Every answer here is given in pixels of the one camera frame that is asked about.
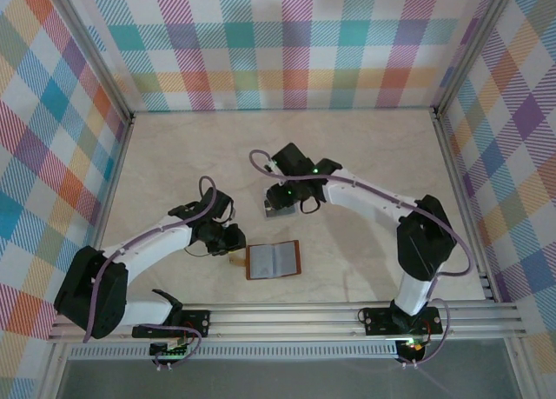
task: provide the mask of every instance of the white floor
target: white floor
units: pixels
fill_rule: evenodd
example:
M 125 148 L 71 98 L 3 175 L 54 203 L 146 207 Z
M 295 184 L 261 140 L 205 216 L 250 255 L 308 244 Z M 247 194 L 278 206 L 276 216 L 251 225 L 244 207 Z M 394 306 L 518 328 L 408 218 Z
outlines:
M 272 179 L 255 171 L 251 149 L 274 154 L 294 142 L 314 162 L 327 157 L 382 188 L 415 198 L 438 197 L 464 234 L 457 204 L 425 110 L 258 111 L 140 115 L 110 213 L 104 245 L 145 230 L 180 204 L 198 200 L 197 181 L 212 176 L 231 195 L 248 243 L 301 242 L 299 276 L 248 281 L 227 256 L 176 252 L 138 277 L 130 296 L 163 289 L 184 303 L 389 301 L 401 270 L 396 241 L 354 212 L 324 205 L 313 215 L 267 220 L 263 190 Z M 201 243 L 190 247 L 204 252 Z M 445 270 L 461 270 L 458 247 Z M 484 298 L 476 272 L 441 280 L 450 300 Z

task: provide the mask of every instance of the open book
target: open book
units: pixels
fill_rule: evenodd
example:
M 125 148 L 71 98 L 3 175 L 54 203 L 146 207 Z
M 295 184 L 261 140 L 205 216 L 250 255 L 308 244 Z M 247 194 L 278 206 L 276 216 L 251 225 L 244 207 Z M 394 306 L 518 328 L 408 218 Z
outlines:
M 248 280 L 299 275 L 301 273 L 299 240 L 249 245 L 245 270 Z

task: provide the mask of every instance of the pastel plaid wallpaper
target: pastel plaid wallpaper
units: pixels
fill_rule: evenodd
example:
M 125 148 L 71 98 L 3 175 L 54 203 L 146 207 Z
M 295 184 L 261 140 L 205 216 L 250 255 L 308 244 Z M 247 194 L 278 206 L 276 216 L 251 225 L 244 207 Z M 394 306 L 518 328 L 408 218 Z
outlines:
M 468 1 L 74 0 L 152 111 L 429 106 Z
M 123 122 L 50 0 L 0 0 L 0 398 L 30 397 Z
M 556 0 L 511 0 L 448 111 L 502 297 L 556 397 Z

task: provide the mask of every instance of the metal vent grille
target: metal vent grille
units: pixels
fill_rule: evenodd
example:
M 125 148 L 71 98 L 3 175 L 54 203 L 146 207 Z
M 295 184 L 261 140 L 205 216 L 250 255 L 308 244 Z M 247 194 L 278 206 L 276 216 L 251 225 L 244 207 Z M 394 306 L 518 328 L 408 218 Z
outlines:
M 358 342 L 205 342 L 192 358 L 246 360 L 300 360 L 326 358 L 389 358 L 397 356 L 394 341 Z M 130 343 L 113 345 L 76 345 L 69 360 L 147 359 L 149 345 Z

